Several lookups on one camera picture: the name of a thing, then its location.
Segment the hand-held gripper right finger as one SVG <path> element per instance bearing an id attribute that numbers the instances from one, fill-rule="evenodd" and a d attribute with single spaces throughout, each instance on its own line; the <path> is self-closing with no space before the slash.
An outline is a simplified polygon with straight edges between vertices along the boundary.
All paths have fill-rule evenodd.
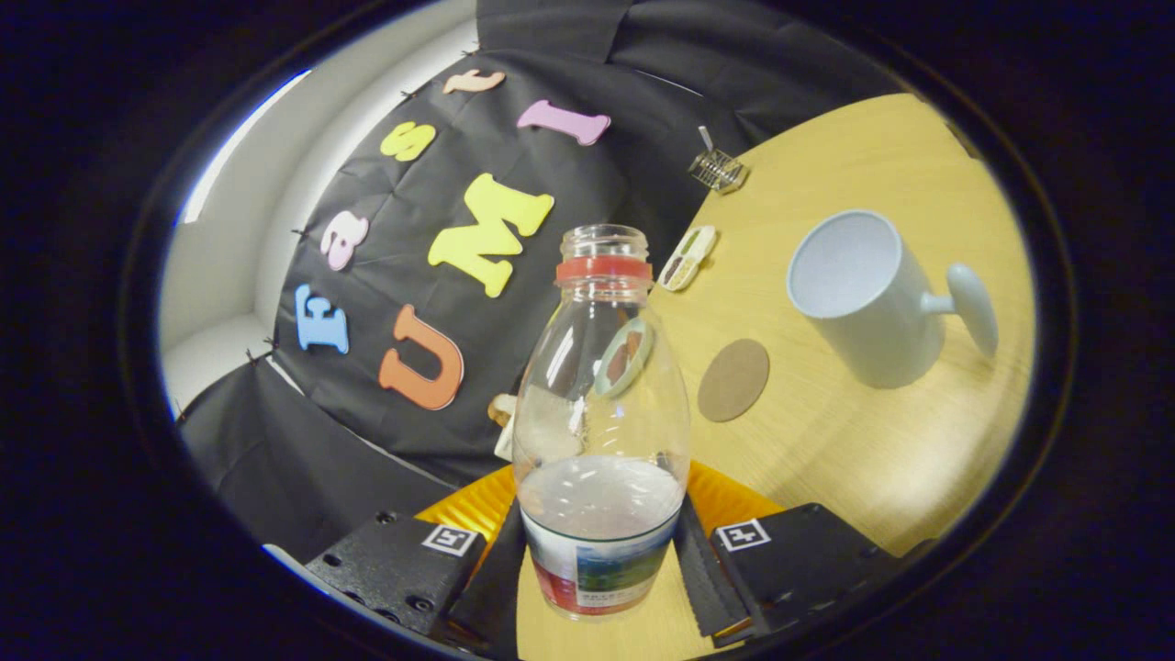
<path id="1" fill-rule="evenodd" d="M 674 530 L 689 606 L 718 648 L 803 636 L 881 589 L 933 542 L 891 554 L 820 503 L 783 508 L 701 463 L 689 466 Z"/>

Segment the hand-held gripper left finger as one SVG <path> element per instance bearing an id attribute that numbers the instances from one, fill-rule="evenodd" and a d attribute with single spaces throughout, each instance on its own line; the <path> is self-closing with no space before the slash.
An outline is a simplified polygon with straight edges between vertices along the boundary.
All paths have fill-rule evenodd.
<path id="1" fill-rule="evenodd" d="M 512 660 L 525 544 L 515 475 L 503 467 L 414 515 L 380 510 L 306 569 L 382 623 Z"/>

